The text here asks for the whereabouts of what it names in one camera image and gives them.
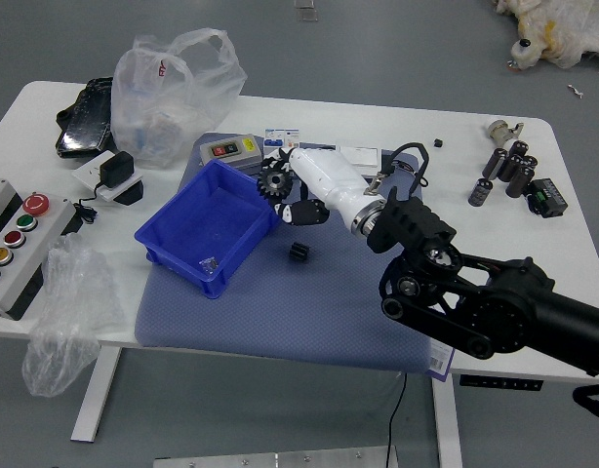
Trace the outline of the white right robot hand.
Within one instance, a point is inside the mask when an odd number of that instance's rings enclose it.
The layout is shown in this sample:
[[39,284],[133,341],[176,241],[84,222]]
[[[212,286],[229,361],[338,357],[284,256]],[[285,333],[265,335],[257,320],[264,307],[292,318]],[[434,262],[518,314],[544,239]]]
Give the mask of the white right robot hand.
[[332,149],[279,148],[261,163],[260,195],[286,223],[322,224],[337,211],[351,233],[367,236],[386,200],[379,194],[383,175],[367,181]]

